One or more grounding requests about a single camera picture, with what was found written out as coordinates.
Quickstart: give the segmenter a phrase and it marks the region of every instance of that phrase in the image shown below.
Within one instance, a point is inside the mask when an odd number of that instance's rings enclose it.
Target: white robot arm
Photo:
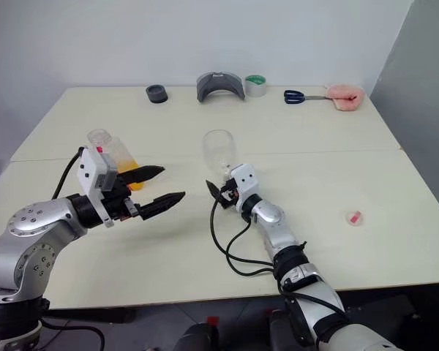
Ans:
[[[305,243],[296,240],[284,211],[260,197],[252,165],[233,168],[221,190],[207,184],[223,208],[234,205],[246,222],[258,226],[299,344],[314,344],[322,351],[400,351],[376,332],[352,324],[345,316],[338,294],[307,259]]]

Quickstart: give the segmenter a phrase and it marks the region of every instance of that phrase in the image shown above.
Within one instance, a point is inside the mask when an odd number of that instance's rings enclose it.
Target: orange liquid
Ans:
[[[135,168],[139,168],[137,162],[131,161],[131,162],[123,162],[117,164],[117,169],[119,170],[119,173],[127,172],[128,170],[134,170]],[[143,188],[143,183],[131,183],[129,184],[130,190],[133,192],[137,192],[138,190],[141,190]]]

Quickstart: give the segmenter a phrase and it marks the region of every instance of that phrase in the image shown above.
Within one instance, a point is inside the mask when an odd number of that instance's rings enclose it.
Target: tabletop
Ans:
[[[306,255],[338,290],[439,282],[439,204],[402,150],[242,154],[252,163],[260,195],[282,207]],[[67,159],[12,162],[0,178],[0,234],[19,208],[48,200]],[[270,274],[237,276],[209,232],[215,180],[201,156],[138,157],[166,171],[133,194],[148,203],[166,192],[186,197],[147,221],[96,227],[59,255],[45,297],[53,309],[135,306],[277,294]],[[61,196],[81,192],[73,169]],[[350,226],[346,214],[362,213]],[[244,222],[218,210],[224,246]],[[232,253],[268,260],[255,227]],[[242,270],[254,267],[238,264]]]
[[[144,87],[70,88],[12,161],[70,158],[97,128],[120,137],[134,156],[198,155],[201,138],[212,129],[232,132],[245,154],[399,148],[369,98],[348,113],[328,100],[286,105],[287,88],[325,94],[321,86],[274,86],[246,101],[215,91],[201,104],[195,87],[167,87],[169,100],[152,104]]]

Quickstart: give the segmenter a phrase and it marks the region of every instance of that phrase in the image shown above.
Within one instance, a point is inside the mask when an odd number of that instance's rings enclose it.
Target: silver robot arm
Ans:
[[[322,351],[399,350],[371,329],[351,324],[345,318],[338,294],[307,259],[305,243],[296,240],[285,221],[284,211],[259,196],[253,166],[239,165],[232,169],[230,176],[231,180],[226,183],[230,190],[228,201],[235,204],[245,220],[252,220],[263,235],[266,251],[274,264],[274,276],[285,296],[291,325],[299,342],[303,346],[317,344]],[[222,201],[223,207],[227,207],[224,198]],[[329,303],[340,313],[303,298],[303,295]]]
[[[0,236],[0,351],[32,350],[39,341],[39,319],[49,302],[42,298],[60,251],[88,232],[114,220],[156,216],[178,203],[184,192],[166,194],[140,206],[127,184],[164,170],[145,166],[125,173],[107,154],[85,148],[78,177],[85,195],[35,203],[19,210]]]

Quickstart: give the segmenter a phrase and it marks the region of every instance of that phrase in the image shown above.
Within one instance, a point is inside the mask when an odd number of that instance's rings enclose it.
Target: clear glass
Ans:
[[[117,164],[119,173],[127,172],[138,168],[138,163],[132,157],[125,145],[118,137],[112,137],[105,129],[95,129],[88,133],[89,142],[97,148],[99,152],[107,152]],[[143,183],[129,184],[132,191],[143,188]]]
[[[224,129],[215,129],[206,133],[202,140],[203,157],[208,168],[229,179],[231,170],[237,166],[237,149],[233,135]]]

